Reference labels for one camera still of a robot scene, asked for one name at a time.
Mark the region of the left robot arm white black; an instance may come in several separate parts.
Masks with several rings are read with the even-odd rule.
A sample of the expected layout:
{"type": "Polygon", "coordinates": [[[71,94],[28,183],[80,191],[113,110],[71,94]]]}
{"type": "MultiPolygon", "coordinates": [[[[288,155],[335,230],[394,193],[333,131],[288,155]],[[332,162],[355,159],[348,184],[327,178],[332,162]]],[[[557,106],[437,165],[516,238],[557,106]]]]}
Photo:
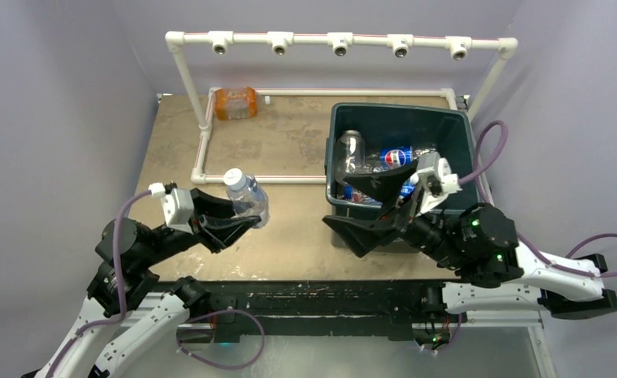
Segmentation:
{"type": "Polygon", "coordinates": [[[235,204],[174,183],[152,183],[139,198],[161,202],[164,223],[150,228],[128,217],[123,204],[96,246],[101,258],[80,312],[58,350],[33,377],[118,377],[165,334],[185,321],[214,321],[230,313],[206,286],[185,276],[175,281],[151,311],[130,328],[122,324],[138,310],[159,278],[151,267],[202,245],[219,253],[256,228],[258,215],[241,216],[235,204]]]}

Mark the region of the clear crushed bottle back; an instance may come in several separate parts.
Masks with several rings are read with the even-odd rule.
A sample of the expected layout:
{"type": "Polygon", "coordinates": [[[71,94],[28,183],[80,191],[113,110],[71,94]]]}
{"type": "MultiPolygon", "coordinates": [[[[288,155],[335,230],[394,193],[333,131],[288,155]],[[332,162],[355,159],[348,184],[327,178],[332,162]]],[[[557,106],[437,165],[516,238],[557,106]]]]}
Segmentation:
{"type": "Polygon", "coordinates": [[[270,219],[269,199],[257,179],[239,168],[232,168],[224,173],[223,182],[235,214],[240,217],[259,216],[260,222],[254,227],[265,227],[270,219]]]}

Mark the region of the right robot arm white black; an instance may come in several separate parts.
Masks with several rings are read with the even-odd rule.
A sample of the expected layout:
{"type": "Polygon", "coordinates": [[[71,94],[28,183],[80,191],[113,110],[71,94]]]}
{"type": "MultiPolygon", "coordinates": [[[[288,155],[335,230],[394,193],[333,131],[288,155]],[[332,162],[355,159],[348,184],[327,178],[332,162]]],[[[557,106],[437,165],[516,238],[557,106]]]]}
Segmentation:
{"type": "Polygon", "coordinates": [[[446,164],[348,175],[346,181],[382,203],[374,220],[323,219],[357,257],[402,240],[457,275],[458,281],[446,284],[442,293],[428,291],[417,298],[418,313],[426,320],[445,312],[501,307],[546,309],[563,320],[617,311],[616,293],[601,279],[607,266],[599,254],[562,270],[558,258],[532,252],[517,236],[513,220],[488,203],[476,203],[453,219],[433,214],[460,189],[458,176],[446,164]]]}

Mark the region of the clear Pepsi bottle blue cap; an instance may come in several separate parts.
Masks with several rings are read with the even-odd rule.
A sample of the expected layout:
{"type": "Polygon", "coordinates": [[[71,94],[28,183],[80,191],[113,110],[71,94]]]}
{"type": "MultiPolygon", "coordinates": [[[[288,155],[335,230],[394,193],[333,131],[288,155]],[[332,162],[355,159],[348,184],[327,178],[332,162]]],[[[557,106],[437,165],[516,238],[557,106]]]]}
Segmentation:
{"type": "Polygon", "coordinates": [[[414,159],[424,154],[436,152],[436,146],[395,146],[383,148],[379,154],[379,161],[385,169],[395,169],[410,164],[414,159]]]}

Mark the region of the orange label bottle corner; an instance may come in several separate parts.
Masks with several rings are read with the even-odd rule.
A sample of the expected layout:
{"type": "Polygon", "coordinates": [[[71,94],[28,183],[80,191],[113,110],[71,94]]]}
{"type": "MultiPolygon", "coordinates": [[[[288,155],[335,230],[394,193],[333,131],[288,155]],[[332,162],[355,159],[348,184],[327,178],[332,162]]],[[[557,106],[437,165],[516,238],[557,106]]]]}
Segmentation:
{"type": "Polygon", "coordinates": [[[218,120],[244,120],[255,117],[260,106],[271,98],[258,94],[252,87],[220,88],[214,91],[214,110],[218,120]]]}

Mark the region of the clear crushed bottle front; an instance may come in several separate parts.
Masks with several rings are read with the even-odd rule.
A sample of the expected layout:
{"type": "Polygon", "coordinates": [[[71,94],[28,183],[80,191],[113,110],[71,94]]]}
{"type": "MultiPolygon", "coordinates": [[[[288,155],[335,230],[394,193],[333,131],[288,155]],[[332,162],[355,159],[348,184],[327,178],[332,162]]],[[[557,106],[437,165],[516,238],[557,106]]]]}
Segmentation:
{"type": "Polygon", "coordinates": [[[359,173],[365,162],[365,141],[356,130],[345,131],[334,148],[334,168],[339,175],[359,173]]]}

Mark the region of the clear crushed bottle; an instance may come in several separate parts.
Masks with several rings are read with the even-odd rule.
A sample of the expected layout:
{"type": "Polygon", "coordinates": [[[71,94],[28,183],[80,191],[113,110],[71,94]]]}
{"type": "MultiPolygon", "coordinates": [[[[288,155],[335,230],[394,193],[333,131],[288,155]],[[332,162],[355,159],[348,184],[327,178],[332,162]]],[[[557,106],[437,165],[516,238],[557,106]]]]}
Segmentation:
{"type": "Polygon", "coordinates": [[[339,175],[359,173],[365,162],[365,141],[356,130],[345,131],[334,148],[334,168],[339,175]]]}
{"type": "Polygon", "coordinates": [[[254,227],[265,227],[270,219],[269,199],[257,179],[239,168],[232,168],[224,173],[223,182],[235,214],[240,217],[259,216],[260,222],[254,227]]]}

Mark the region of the dark green plastic bin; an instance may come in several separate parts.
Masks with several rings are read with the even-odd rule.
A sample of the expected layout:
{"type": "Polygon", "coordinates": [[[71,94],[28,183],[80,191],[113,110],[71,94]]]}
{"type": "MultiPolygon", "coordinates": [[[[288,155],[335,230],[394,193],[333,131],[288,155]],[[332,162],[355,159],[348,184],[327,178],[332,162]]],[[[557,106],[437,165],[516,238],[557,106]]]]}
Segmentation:
{"type": "Polygon", "coordinates": [[[334,168],[337,139],[347,130],[358,131],[365,141],[366,173],[386,171],[379,154],[395,146],[436,146],[459,176],[471,173],[475,150],[472,130],[464,113],[426,106],[340,102],[331,111],[325,147],[326,198],[335,216],[374,221],[388,205],[366,199],[340,182],[334,168]]]}

